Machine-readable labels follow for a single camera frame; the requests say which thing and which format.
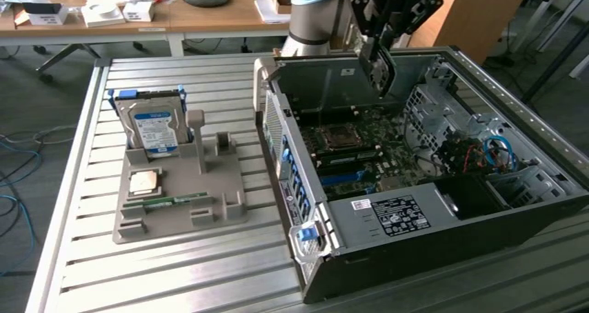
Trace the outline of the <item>flat white box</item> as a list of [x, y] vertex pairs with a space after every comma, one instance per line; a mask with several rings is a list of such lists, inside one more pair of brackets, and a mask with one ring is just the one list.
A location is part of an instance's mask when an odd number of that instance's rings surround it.
[[88, 10], [87, 5], [82, 7], [82, 16], [84, 19], [86, 26], [88, 28], [99, 27], [99, 26], [108, 26], [119, 23], [126, 23], [126, 19], [123, 17], [123, 13], [120, 12], [120, 9], [118, 11], [118, 16], [111, 18], [103, 18], [98, 15], [92, 14]]

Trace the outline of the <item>green motherboard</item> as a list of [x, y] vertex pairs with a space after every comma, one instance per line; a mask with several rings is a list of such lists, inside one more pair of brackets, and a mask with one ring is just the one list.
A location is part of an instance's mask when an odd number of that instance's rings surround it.
[[[362, 146], [343, 150], [377, 149], [383, 152], [383, 156], [370, 161], [321, 165], [315, 160], [318, 153], [341, 151], [326, 148], [325, 140], [321, 136], [321, 128], [326, 125], [346, 123], [353, 124], [357, 128], [362, 138]], [[330, 201], [405, 188], [434, 177], [427, 175], [417, 165], [402, 130], [403, 119], [393, 117], [389, 112], [377, 111], [357, 114], [347, 122], [327, 124], [315, 122], [301, 126], [301, 135], [318, 178], [323, 175], [341, 174], [343, 172], [366, 171], [361, 181], [339, 185], [321, 184]]]

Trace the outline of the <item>installed dark RAM stick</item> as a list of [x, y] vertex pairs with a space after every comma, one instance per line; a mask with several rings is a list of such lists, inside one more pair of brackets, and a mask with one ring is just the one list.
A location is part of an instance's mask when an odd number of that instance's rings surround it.
[[335, 165], [355, 161], [370, 161], [383, 156], [383, 152], [377, 149], [355, 149], [322, 152], [315, 155], [315, 160], [321, 165]]

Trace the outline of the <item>perforated metal drive cage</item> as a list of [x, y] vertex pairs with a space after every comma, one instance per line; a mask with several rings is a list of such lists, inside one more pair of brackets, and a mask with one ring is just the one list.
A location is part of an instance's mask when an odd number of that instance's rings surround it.
[[482, 141], [489, 120], [443, 88], [418, 84], [407, 98], [405, 138], [415, 163], [430, 176], [488, 170]]

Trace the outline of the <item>green loose RAM stick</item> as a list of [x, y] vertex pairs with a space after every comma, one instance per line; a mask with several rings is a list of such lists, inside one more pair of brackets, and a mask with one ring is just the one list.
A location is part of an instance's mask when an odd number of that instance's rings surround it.
[[144, 210], [156, 210], [178, 205], [186, 205], [198, 199], [207, 199], [210, 197], [207, 192], [198, 192], [182, 196], [160, 197], [147, 200], [128, 201], [123, 204], [123, 208], [143, 208]]

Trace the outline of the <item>wooden office desk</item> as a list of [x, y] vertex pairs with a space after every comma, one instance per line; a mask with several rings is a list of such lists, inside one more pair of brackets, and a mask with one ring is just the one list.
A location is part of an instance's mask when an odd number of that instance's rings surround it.
[[[230, 0], [228, 4], [216, 8], [198, 8], [188, 5], [183, 0], [170, 7], [170, 27], [174, 33], [179, 35], [179, 40], [184, 41], [191, 37], [199, 38], [227, 38], [227, 37], [262, 37], [285, 36], [289, 37], [289, 23], [273, 27], [261, 20], [254, 0]], [[342, 42], [342, 49], [351, 50], [358, 56], [359, 48], [355, 48], [351, 42], [345, 40], [345, 31], [341, 30], [337, 36], [331, 38]], [[321, 55], [307, 55], [299, 57], [319, 57]]]
[[13, 18], [21, 10], [15, 5], [0, 15], [0, 47], [58, 45], [68, 43], [108, 43], [127, 41], [166, 41], [170, 28], [170, 0], [155, 5], [151, 22], [126, 22], [90, 28], [80, 14], [70, 13], [66, 24], [33, 26], [28, 22], [16, 26]]

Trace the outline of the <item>grey power supply unit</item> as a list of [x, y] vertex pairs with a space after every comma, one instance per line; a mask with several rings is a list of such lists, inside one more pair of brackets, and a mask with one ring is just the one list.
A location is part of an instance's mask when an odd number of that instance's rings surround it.
[[460, 209], [434, 183], [329, 202], [339, 243], [361, 250], [409, 239], [458, 222]]

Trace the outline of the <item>black low-profile graphics card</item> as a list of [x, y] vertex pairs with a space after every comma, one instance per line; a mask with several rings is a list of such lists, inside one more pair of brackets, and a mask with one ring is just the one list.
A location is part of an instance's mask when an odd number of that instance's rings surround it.
[[395, 66], [389, 53], [389, 48], [382, 45], [379, 36], [369, 37], [358, 53], [359, 64], [371, 89], [382, 99], [393, 86], [395, 79]]

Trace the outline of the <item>blue expansion slot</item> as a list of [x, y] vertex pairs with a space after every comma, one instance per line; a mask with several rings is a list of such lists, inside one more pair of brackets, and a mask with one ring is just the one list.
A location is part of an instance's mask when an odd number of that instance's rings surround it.
[[366, 174], [365, 170], [358, 170], [353, 172], [343, 172], [341, 174], [330, 174], [319, 176], [322, 185], [339, 185], [343, 183], [361, 181]]

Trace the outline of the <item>grey plastic parts rack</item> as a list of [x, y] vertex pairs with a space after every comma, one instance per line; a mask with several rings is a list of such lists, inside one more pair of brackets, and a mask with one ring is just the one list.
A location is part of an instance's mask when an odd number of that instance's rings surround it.
[[[204, 124], [203, 111], [187, 111], [186, 125], [194, 138], [179, 146], [178, 155], [150, 159], [143, 149], [126, 150], [112, 232], [116, 244], [210, 230], [249, 220], [235, 140], [228, 132], [216, 132], [212, 139], [203, 139]], [[143, 170], [158, 172], [158, 188], [151, 194], [134, 196], [128, 193], [130, 176]], [[128, 201], [198, 192], [207, 192], [210, 197], [156, 210], [123, 208]]]

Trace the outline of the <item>black open PC case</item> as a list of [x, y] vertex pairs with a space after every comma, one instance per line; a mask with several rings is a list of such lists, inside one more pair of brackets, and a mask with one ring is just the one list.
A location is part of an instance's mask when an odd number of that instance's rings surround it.
[[[255, 62], [254, 107], [283, 231], [305, 303], [317, 303], [524, 244], [558, 219], [589, 206], [589, 159], [561, 138], [484, 68], [449, 47], [389, 51], [395, 79], [379, 99], [357, 55], [262, 57]], [[434, 183], [458, 206], [458, 222], [361, 250], [339, 243], [329, 202], [301, 126], [347, 122], [367, 111], [407, 120], [403, 107], [418, 84], [443, 88], [489, 120], [482, 141], [488, 170], [441, 175]], [[566, 196], [518, 208], [502, 201], [486, 176], [538, 166]], [[318, 228], [302, 242], [295, 232]]]

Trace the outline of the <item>white paper booklet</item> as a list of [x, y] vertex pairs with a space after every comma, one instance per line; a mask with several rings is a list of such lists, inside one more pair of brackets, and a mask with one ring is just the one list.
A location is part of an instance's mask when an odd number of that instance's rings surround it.
[[279, 14], [271, 0], [254, 0], [254, 5], [259, 13], [261, 20], [265, 24], [289, 23], [291, 21], [290, 14]]

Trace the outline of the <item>wooden cabinet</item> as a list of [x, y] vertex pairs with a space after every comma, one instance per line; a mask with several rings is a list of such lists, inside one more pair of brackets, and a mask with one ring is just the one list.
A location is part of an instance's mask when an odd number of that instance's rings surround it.
[[484, 62], [522, 0], [443, 0], [419, 29], [397, 47], [457, 46], [478, 64]]

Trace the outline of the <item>silver CPU chip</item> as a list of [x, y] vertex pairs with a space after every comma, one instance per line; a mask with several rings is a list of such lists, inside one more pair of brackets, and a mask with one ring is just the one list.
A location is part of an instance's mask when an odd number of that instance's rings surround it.
[[134, 196], [154, 193], [158, 188], [158, 176], [155, 170], [132, 173], [128, 181], [128, 193]]

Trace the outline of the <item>black wheeled stand base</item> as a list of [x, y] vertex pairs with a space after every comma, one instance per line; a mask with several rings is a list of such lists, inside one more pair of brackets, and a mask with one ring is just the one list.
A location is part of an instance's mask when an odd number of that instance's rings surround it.
[[55, 55], [49, 57], [49, 59], [43, 63], [43, 65], [36, 68], [39, 80], [44, 83], [51, 83], [54, 81], [52, 75], [47, 74], [45, 71], [67, 56], [70, 56], [76, 50], [83, 50], [88, 53], [95, 59], [100, 59], [99, 53], [91, 47], [90, 44], [86, 43], [72, 43], [68, 44]]

